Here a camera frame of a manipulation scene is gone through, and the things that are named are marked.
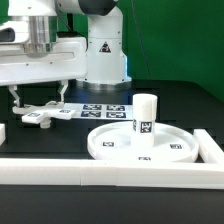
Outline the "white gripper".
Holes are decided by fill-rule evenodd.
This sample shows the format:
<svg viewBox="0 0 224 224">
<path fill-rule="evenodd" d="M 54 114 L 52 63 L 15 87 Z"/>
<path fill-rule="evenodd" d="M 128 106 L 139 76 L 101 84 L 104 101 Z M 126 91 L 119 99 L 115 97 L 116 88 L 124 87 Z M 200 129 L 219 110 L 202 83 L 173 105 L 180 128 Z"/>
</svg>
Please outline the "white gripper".
<svg viewBox="0 0 224 224">
<path fill-rule="evenodd" d="M 0 86 L 9 86 L 14 104 L 20 106 L 17 86 L 20 84 L 60 81 L 60 101 L 68 81 L 87 74 L 84 37 L 59 38 L 53 50 L 43 54 L 26 54 L 21 45 L 0 45 Z"/>
</svg>

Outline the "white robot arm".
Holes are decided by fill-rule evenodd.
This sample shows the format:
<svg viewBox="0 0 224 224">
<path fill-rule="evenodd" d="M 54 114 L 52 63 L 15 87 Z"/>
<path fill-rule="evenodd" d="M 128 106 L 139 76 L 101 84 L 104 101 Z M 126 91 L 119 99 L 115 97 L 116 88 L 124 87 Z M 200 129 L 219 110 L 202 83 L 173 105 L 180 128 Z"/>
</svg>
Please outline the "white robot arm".
<svg viewBox="0 0 224 224">
<path fill-rule="evenodd" d="M 10 20 L 0 24 L 0 86 L 12 94 L 21 84 L 70 80 L 95 90 L 131 85 L 122 51 L 119 0 L 8 0 Z M 88 17 L 88 35 L 60 32 L 61 15 Z"/>
</svg>

